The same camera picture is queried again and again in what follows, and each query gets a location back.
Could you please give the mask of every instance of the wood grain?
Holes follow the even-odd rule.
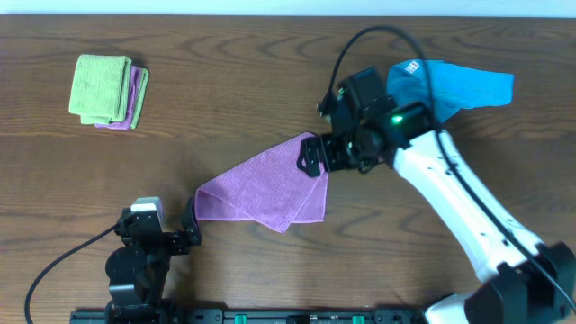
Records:
[[[160,196],[177,217],[216,175],[304,131],[332,64],[361,28],[406,28],[432,59],[512,73],[511,105],[449,123],[463,156],[546,242],[576,250],[576,21],[473,18],[0,16],[0,322],[54,258],[108,228],[122,207]],[[68,113],[77,57],[128,55],[150,70],[137,130],[96,130]],[[374,34],[339,78],[411,59]],[[429,205],[385,167],[331,176],[326,221],[280,235],[203,222],[202,247],[175,257],[166,296],[233,308],[425,304],[477,280]],[[36,323],[66,323],[110,299],[114,236],[58,265],[32,300]]]

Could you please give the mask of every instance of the purple cloth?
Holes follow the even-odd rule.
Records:
[[[257,221],[286,232],[291,223],[324,221],[328,173],[310,178],[296,167],[304,133],[270,148],[196,191],[202,221]]]
[[[97,129],[107,128],[111,130],[127,131],[132,124],[132,117],[134,116],[134,107],[136,106],[136,98],[140,88],[140,69],[138,67],[130,67],[130,82],[128,85],[128,110],[126,111],[126,118],[124,121],[112,122],[110,124],[95,124]]]

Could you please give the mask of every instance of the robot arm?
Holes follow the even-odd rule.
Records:
[[[505,239],[470,192],[568,294],[573,291],[576,274],[574,254],[563,243],[547,247],[515,220],[466,165],[450,135],[442,130],[438,136],[445,153],[470,186],[464,188],[444,160],[431,111],[418,102],[397,106],[373,67],[338,86],[338,96],[327,95],[329,100],[319,106],[320,114],[332,125],[332,133],[302,142],[298,168],[318,176],[320,167],[327,172],[358,169],[368,173],[385,163],[432,205],[462,245],[482,287],[432,305],[426,311],[428,322],[550,323],[565,318],[568,301],[535,269],[532,260]]]
[[[464,162],[448,132],[443,131],[440,138],[466,182],[500,222],[508,226],[522,245],[533,255],[537,255],[536,246],[543,242],[498,203]],[[481,282],[484,283],[497,275],[497,268],[502,263],[518,266],[526,262],[526,258],[504,239],[502,233],[496,229],[457,179],[446,171],[448,165],[438,150],[433,130],[412,139],[409,148],[398,149],[393,167],[401,177],[420,191],[452,231]]]

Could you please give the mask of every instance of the green led light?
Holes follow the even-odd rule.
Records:
[[[399,123],[402,122],[403,119],[404,119],[404,117],[402,117],[402,116],[393,116],[392,117],[392,123],[395,125],[398,125]]]

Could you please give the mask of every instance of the folded towel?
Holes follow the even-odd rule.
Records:
[[[304,133],[270,148],[196,191],[204,221],[257,221],[284,233],[291,223],[324,220],[328,173],[310,178],[296,167]]]
[[[107,128],[111,130],[122,130],[127,131],[130,129],[132,124],[132,118],[134,116],[134,106],[136,105],[136,97],[138,96],[138,91],[140,88],[140,69],[138,67],[130,68],[130,85],[129,85],[129,100],[128,100],[128,111],[126,112],[126,118],[124,121],[117,121],[110,124],[95,124],[94,126],[98,129]]]
[[[429,60],[435,98],[435,115],[445,122],[460,109],[501,106],[512,102],[514,76],[459,67]],[[422,61],[408,60],[390,68],[386,88],[398,105],[415,101],[429,104]]]
[[[76,63],[69,111],[87,123],[122,122],[126,117],[131,60],[81,55]]]
[[[135,129],[138,126],[138,121],[140,120],[140,114],[142,113],[142,105],[144,104],[144,98],[146,97],[146,88],[148,87],[149,72],[143,68],[140,70],[140,81],[138,89],[138,97],[136,98],[136,106],[134,107],[134,116],[132,117],[132,123],[130,128]]]

